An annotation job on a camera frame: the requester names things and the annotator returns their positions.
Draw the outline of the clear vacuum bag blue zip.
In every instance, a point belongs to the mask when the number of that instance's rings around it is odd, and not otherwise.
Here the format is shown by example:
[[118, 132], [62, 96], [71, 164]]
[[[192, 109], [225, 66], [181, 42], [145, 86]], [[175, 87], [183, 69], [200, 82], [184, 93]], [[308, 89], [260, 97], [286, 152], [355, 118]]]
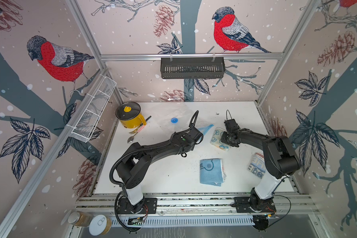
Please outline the clear vacuum bag blue zip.
[[215, 128], [217, 123], [210, 116], [205, 115], [203, 109], [191, 109], [185, 103], [161, 103], [151, 109], [152, 117], [157, 125], [167, 134], [173, 132], [181, 132], [189, 129], [190, 122], [194, 113], [199, 110], [195, 127], [207, 134], [212, 128]]

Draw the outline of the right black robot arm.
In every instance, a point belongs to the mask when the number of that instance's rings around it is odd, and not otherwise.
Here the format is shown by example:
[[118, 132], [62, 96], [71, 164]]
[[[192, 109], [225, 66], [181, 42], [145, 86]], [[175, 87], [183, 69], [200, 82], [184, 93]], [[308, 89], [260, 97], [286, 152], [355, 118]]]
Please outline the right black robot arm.
[[241, 129], [234, 119], [224, 121], [226, 132], [221, 142], [231, 147], [241, 143], [263, 151], [266, 172], [260, 183], [250, 192], [250, 208], [259, 212], [273, 202], [276, 188], [285, 179], [300, 169], [300, 160], [285, 136], [269, 136]]

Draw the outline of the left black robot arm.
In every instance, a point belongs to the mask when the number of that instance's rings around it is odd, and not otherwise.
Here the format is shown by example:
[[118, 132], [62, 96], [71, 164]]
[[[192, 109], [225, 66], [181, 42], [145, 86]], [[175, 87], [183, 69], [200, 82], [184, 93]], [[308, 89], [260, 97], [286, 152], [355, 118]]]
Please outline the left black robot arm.
[[149, 166], [173, 155], [181, 155], [185, 158], [187, 153], [192, 151], [203, 139], [203, 133], [193, 127], [173, 133], [167, 141], [145, 146], [136, 142], [127, 149], [121, 158], [112, 165], [109, 179], [111, 183], [120, 186], [132, 213], [140, 212], [143, 209], [145, 197], [140, 184]]

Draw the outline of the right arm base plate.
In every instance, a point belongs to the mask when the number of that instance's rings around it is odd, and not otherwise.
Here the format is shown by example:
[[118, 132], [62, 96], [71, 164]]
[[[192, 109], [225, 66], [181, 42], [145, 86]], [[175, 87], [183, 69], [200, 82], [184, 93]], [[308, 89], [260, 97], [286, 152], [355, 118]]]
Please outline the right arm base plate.
[[259, 197], [235, 197], [234, 203], [238, 213], [276, 213], [276, 207], [273, 198], [266, 200]]

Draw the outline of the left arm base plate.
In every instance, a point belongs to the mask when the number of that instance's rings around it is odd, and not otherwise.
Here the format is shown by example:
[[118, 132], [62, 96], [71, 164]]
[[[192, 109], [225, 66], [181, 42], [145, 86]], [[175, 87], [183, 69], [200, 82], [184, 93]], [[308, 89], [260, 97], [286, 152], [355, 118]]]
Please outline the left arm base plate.
[[144, 198], [136, 205], [131, 205], [127, 198], [120, 198], [116, 205], [118, 214], [155, 214], [157, 198]]

